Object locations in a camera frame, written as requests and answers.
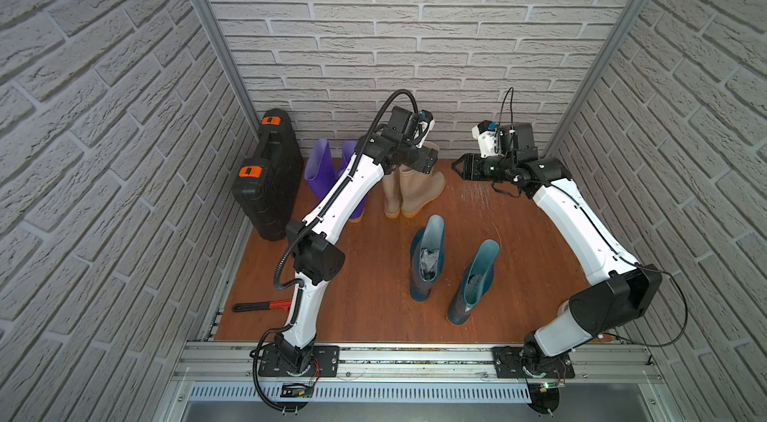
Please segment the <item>beige rain boot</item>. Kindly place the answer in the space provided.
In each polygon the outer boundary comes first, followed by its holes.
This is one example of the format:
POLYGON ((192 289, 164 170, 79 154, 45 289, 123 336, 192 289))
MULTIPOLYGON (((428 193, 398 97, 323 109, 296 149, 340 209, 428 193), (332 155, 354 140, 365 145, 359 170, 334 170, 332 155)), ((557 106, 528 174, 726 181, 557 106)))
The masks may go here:
POLYGON ((382 186, 383 212, 387 218, 397 218, 401 214, 401 204, 403 203, 398 168, 383 177, 382 186))
POLYGON ((445 189, 445 175, 442 172, 423 174, 404 164, 397 171, 401 191, 401 213, 413 218, 427 204, 436 200, 445 189))

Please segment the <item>purple rain boot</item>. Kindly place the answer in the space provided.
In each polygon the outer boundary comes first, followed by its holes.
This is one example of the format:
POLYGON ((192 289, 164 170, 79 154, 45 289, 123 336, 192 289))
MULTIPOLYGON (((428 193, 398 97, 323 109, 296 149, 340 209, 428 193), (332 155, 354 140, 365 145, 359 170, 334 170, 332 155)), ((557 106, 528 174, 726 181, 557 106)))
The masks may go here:
POLYGON ((330 142, 319 139, 307 160, 304 180, 318 200, 323 200, 337 181, 330 142))
MULTIPOLYGON (((347 180, 349 169, 353 166, 356 152, 356 141, 347 141, 342 150, 342 166, 338 174, 339 180, 347 180)), ((359 172, 356 172, 351 181, 343 188, 341 195, 334 203, 334 208, 346 210, 350 215, 348 222, 359 222, 365 212, 366 196, 360 196, 360 183, 357 181, 359 172)))

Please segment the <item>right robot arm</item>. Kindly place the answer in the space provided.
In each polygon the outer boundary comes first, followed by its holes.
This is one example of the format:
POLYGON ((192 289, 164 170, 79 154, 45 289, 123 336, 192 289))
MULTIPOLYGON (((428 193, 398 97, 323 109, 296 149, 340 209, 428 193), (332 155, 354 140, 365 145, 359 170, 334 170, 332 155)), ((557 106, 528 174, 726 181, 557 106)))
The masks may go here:
POLYGON ((661 271, 640 264, 625 250, 560 160, 521 162, 511 156, 465 154, 451 167, 463 180, 510 182, 533 200, 570 246, 589 282, 589 288, 569 298, 557 318, 525 338, 523 361, 555 358, 645 314, 663 281, 661 271))

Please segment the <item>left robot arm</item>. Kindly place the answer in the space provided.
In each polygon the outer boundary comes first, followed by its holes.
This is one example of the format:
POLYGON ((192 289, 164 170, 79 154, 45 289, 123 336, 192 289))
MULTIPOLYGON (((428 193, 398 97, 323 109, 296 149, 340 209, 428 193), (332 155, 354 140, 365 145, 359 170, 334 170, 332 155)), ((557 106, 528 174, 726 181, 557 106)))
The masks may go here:
POLYGON ((289 224, 289 248, 278 263, 275 287, 293 286, 296 291, 286 326, 277 330, 275 346, 295 373, 310 364, 327 286, 346 260, 336 242, 368 192, 382 184, 385 215, 412 218, 445 189, 445 175, 433 171, 439 154, 436 144, 401 145, 389 152, 394 160, 382 162, 366 154, 387 142, 378 138, 366 147, 358 146, 320 204, 300 222, 289 224))

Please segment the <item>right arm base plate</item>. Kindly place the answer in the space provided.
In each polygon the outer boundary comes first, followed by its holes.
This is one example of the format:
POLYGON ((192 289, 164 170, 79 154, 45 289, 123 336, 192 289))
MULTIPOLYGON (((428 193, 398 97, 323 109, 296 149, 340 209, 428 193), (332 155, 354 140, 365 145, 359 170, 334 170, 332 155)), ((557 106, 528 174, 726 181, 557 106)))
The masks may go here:
POLYGON ((571 379, 575 378, 569 353, 541 355, 530 345, 491 348, 493 367, 499 379, 571 379))

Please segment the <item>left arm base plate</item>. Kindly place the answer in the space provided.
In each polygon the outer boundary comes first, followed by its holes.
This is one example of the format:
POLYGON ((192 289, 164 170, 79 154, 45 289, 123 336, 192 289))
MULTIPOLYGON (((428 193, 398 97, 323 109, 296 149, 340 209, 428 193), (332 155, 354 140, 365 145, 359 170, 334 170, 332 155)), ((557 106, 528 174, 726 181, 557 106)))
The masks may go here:
POLYGON ((340 348, 315 345, 310 352, 286 355, 274 344, 265 346, 259 355, 260 377, 335 377, 338 373, 340 348))

